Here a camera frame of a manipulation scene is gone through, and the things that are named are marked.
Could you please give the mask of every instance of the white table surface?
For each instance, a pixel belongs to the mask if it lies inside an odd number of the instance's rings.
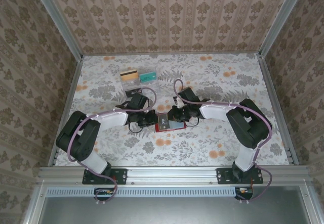
[[[131,68],[157,70],[160,86],[154,106],[157,112],[171,109],[173,81],[177,78],[192,87],[200,99],[226,102],[252,99],[273,125],[273,137],[261,149],[257,163],[288,164],[255,54],[84,57],[70,114],[75,110],[87,114],[101,112],[124,102],[119,72]],[[111,128],[98,135],[95,151],[113,166],[210,166],[232,165],[239,147],[230,124],[212,119],[201,120],[193,128],[170,132],[155,133],[154,126],[138,134],[129,132],[127,126]],[[56,165],[76,163],[70,163],[60,150]]]

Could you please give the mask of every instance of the purple cable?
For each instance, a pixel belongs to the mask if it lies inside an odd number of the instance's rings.
[[[107,114],[110,114],[112,112],[143,112],[143,111],[146,111],[146,110],[151,110],[152,107],[155,105],[156,103],[156,99],[157,99],[157,96],[156,96],[156,92],[149,88],[149,87],[142,87],[142,90],[143,89],[149,89],[153,92],[154,94],[154,102],[151,106],[145,108],[145,109],[112,109],[112,110],[108,110],[108,111],[104,111],[104,112],[101,112],[101,113],[98,113],[98,114],[93,114],[93,115],[90,115],[88,116],[87,118],[85,118],[78,126],[77,128],[75,129],[75,132],[73,133],[72,137],[71,137],[71,140],[69,142],[69,145],[67,147],[67,158],[69,159],[69,161],[71,162],[76,162],[76,159],[72,159],[71,158],[71,148],[72,148],[72,144],[73,144],[73,141],[78,133],[78,131],[81,129],[81,127],[90,119],[92,118],[95,118],[95,117],[99,117],[99,116],[104,116],[104,115],[107,115]],[[106,178],[110,181],[113,182],[114,184],[114,192],[112,193],[112,195],[106,200],[106,201],[110,201],[114,196],[115,194],[117,193],[117,189],[118,189],[118,186],[117,186],[117,183],[114,179],[112,179],[111,177],[108,177],[108,176],[105,176],[105,175],[102,175],[102,174],[99,174],[99,173],[96,173],[94,172],[92,169],[89,169],[87,166],[85,166],[84,164],[82,164],[81,162],[78,161],[78,164],[80,164],[81,166],[83,166],[84,168],[86,168],[89,172],[91,172],[92,174],[98,176],[98,177],[103,177],[103,178]]]
[[[255,110],[250,109],[250,108],[245,107],[245,106],[240,105],[240,104],[224,103],[224,102],[192,102],[192,101],[188,101],[188,100],[186,100],[186,99],[183,99],[183,98],[178,94],[178,92],[177,92],[177,90],[176,90],[176,83],[177,83],[178,81],[181,82],[181,87],[183,88],[183,81],[182,81],[181,79],[176,79],[176,80],[174,81],[174,83],[173,83],[173,90],[174,90],[176,96],[177,96],[178,98],[180,98],[183,102],[190,103],[190,104],[198,104],[198,105],[206,105],[206,104],[207,104],[207,105],[209,105],[209,104],[212,105],[212,104],[214,104],[214,105],[222,105],[222,106],[235,106],[235,107],[245,109],[245,110],[247,110],[247,111],[249,111],[249,112],[255,114],[256,116],[258,116],[258,117],[259,117],[259,118],[260,118],[260,119],[261,119],[261,120],[266,124],[266,126],[268,127],[268,130],[269,130],[269,135],[268,135],[267,139],[266,139],[263,143],[261,143],[261,144],[258,146],[258,149],[257,149],[257,151],[256,151],[256,153],[255,153],[255,155],[254,155],[254,158],[253,158],[253,164],[254,164],[257,168],[259,168],[260,170],[267,172],[267,173],[269,174],[269,176],[270,176],[270,180],[269,180],[267,186],[265,187],[265,189],[263,190],[263,192],[262,192],[260,195],[258,195],[257,197],[254,197],[254,198],[250,199],[249,201],[253,201],[253,200],[256,200],[256,199],[260,198],[260,197],[261,197],[261,196],[262,196],[262,195],[267,191],[267,189],[270,187],[270,184],[271,184],[271,182],[272,182],[272,174],[271,174],[268,170],[264,169],[263,167],[258,166],[257,163],[256,163],[256,160],[257,160],[258,154],[259,154],[259,152],[260,152],[260,148],[261,148],[262,146],[264,146],[264,144],[266,144],[266,143],[271,139],[271,137],[272,137],[272,128],[271,128],[270,124],[268,123],[268,121],[267,121],[267,120],[266,120],[266,119],[265,119],[261,114],[259,114],[258,112],[256,112]]]

